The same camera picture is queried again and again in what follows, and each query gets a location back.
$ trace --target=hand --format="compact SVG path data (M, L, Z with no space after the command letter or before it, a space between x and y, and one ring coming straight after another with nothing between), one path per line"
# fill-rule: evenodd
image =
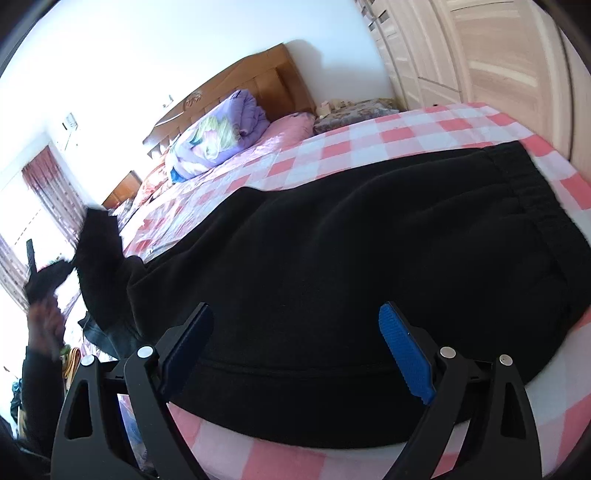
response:
M66 320L53 296L35 302L27 313L29 348L42 355L52 356L52 349L64 342Z

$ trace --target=window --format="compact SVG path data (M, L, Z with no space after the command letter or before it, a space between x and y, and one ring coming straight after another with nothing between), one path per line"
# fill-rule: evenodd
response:
M33 239L37 268L59 257L70 259L74 255L73 247L20 174L0 190L0 235L25 265L29 238ZM78 277L74 272L56 291L61 309L65 308L78 289ZM1 287L0 290L0 368L6 366L16 376L20 376L28 339L27 321L8 293Z

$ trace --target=blue gripper pad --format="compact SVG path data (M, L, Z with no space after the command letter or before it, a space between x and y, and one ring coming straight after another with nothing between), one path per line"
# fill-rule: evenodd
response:
M380 307L378 322L379 331L382 332L410 393L429 405L435 397L431 364L390 304L385 303Z

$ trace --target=white wall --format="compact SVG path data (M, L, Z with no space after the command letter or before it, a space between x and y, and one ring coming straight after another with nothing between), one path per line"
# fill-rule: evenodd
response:
M0 77L0 171L71 111L80 141L66 161L102 201L144 161L168 94L281 42L318 103L392 96L353 0L61 0Z

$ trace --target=metal screw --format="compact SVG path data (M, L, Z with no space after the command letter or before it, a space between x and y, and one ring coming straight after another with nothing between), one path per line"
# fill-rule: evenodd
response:
M511 365L513 365L513 359L509 355L505 355L504 353L499 357L499 361L506 367L510 367Z
M450 346L442 346L439 353L444 358L454 358L456 356L456 351Z
M149 345L143 346L138 350L138 357L140 358L149 358L154 353L154 349Z
M89 365L92 365L94 361L95 361L94 355L86 355L82 360L80 360L80 363L82 365L84 365L85 367L88 367Z

